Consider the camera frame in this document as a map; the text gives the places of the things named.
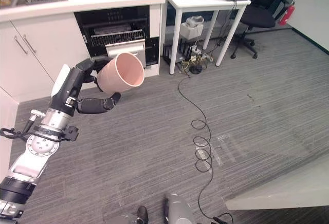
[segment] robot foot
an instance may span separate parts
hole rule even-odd
[[[144,224],[148,224],[149,215],[148,215],[148,211],[145,206],[140,206],[138,208],[137,216],[143,220]]]

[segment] office chair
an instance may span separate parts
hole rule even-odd
[[[254,40],[245,38],[248,30],[253,27],[258,28],[271,28],[276,25],[276,20],[287,10],[290,5],[286,0],[280,0],[284,3],[283,9],[278,13],[278,15],[273,18],[273,13],[269,10],[270,6],[275,0],[251,0],[251,4],[246,7],[240,22],[247,25],[248,28],[242,33],[242,35],[237,39],[237,46],[231,55],[231,59],[234,59],[235,52],[240,46],[245,46],[253,52],[253,58],[257,59],[258,53],[253,48],[255,45]]]

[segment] table leg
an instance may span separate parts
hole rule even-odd
[[[208,29],[208,32],[207,32],[207,35],[206,35],[206,39],[205,39],[204,45],[202,47],[203,50],[206,50],[207,49],[207,46],[208,46],[208,43],[209,43],[209,40],[210,40],[210,36],[211,36],[212,30],[214,29],[214,26],[215,26],[215,23],[216,23],[218,12],[219,11],[217,10],[217,11],[214,11],[214,13],[212,14],[212,18],[211,18],[211,22],[210,22],[210,27]]]
[[[178,39],[179,39],[179,31],[180,31],[180,22],[181,22],[182,14],[183,14],[183,12],[181,9],[176,10],[174,39],[173,39],[173,47],[172,47],[172,51],[171,51],[171,61],[170,61],[170,70],[169,70],[170,74],[174,74],[174,71],[175,71],[177,47],[178,47]]]
[[[220,64],[221,64],[221,62],[222,62],[222,60],[223,60],[223,58],[224,58],[224,55],[225,55],[225,53],[226,53],[226,50],[227,50],[227,48],[228,48],[228,45],[229,45],[230,42],[231,42],[231,39],[232,39],[232,37],[233,37],[233,35],[234,35],[234,33],[235,33],[235,30],[236,30],[236,28],[237,28],[237,25],[239,24],[239,21],[240,21],[240,19],[241,19],[241,17],[242,17],[243,12],[245,11],[245,9],[246,9],[246,6],[240,8],[240,9],[238,10],[238,12],[237,12],[237,14],[236,14],[236,16],[235,16],[235,20],[234,20],[234,22],[233,22],[233,24],[232,24],[232,26],[231,26],[230,31],[228,32],[227,38],[226,38],[225,43],[224,43],[224,45],[223,45],[223,47],[222,47],[222,50],[221,50],[220,56],[218,56],[218,59],[217,59],[217,61],[216,61],[216,66],[220,66]]]
[[[167,5],[168,1],[166,0],[166,2],[162,4],[160,55],[163,53],[163,44],[165,43],[166,38]]]

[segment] white box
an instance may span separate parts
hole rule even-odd
[[[185,37],[187,40],[201,36],[202,30],[204,28],[203,24],[197,25],[196,27],[188,27],[186,23],[180,25],[179,34]]]

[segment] red fire extinguisher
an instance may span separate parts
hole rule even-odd
[[[287,8],[287,10],[284,12],[284,15],[282,16],[282,18],[279,21],[279,25],[285,25],[287,23],[288,19],[290,18],[290,16],[292,15],[293,11],[295,10],[294,4],[295,4],[295,2],[292,3]]]

